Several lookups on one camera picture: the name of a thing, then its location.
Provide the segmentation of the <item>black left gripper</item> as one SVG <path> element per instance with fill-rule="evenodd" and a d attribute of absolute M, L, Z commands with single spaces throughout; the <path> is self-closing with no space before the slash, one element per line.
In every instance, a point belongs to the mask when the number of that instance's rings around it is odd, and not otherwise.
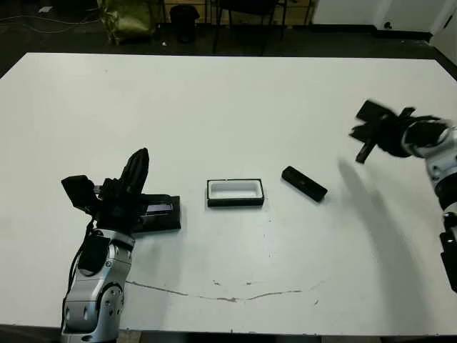
<path fill-rule="evenodd" d="M 120 179 L 106 178 L 100 186 L 96 227 L 133 234 L 143 226 L 142 190 L 149 172 L 149 152 L 142 148 L 128 159 Z"/>

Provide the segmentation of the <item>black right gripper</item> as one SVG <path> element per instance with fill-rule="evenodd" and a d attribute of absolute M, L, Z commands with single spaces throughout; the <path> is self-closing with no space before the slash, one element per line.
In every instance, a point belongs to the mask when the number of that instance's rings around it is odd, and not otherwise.
<path fill-rule="evenodd" d="M 356 155 L 356 162 L 364 164 L 376 146 L 391 156 L 410 156 L 402 147 L 401 140 L 407 127 L 414 122 L 411 115 L 415 110 L 414 107 L 406 107 L 397 115 L 384 106 L 362 106 L 356 115 L 362 125 L 355 126 L 349 134 L 363 144 Z"/>

